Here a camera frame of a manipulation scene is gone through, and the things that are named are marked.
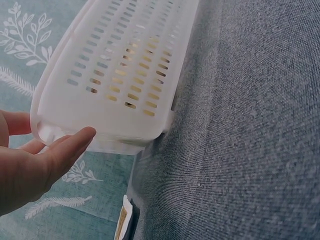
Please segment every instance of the fern print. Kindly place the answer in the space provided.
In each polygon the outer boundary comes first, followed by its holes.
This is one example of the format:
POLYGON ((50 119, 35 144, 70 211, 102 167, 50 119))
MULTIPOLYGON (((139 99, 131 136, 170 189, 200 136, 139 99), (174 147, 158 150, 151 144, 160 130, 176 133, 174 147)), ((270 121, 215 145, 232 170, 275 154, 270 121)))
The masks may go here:
POLYGON ((4 52, 8 55, 14 55, 17 59, 29 59, 27 66, 47 64, 53 48, 45 48, 42 43, 51 35, 51 30, 47 31, 45 28, 51 24, 52 18, 47 19, 46 13, 43 13, 37 23, 34 23, 32 20, 35 15, 25 13, 22 16, 20 9, 21 5, 16 2, 8 10, 12 16, 3 22, 6 28, 0 31, 0 36, 4 38, 0 40, 0 46, 5 46, 4 52), (27 26, 31 29, 30 34, 25 33, 27 26))
POLYGON ((75 208, 81 205, 84 205, 86 201, 90 200, 92 196, 88 196, 87 198, 83 197, 49 197, 44 198, 43 200, 40 200, 36 204, 34 204, 32 207, 30 207, 24 217, 25 219, 31 219, 38 213, 42 212, 43 210, 47 208, 53 208, 53 207, 69 207, 69 208, 75 208))
POLYGON ((85 168, 85 161, 81 161, 80 165, 77 161, 70 171, 62 177, 62 180, 66 183, 74 182, 78 183, 82 181, 82 184, 86 184, 89 181, 99 181, 103 182, 102 180, 96 179, 94 173, 91 170, 85 171, 83 174, 83 170, 85 168))
POLYGON ((0 66, 0 81, 8 84, 27 97, 32 97, 35 92, 35 87, 30 82, 23 80, 8 68, 2 66, 0 66))

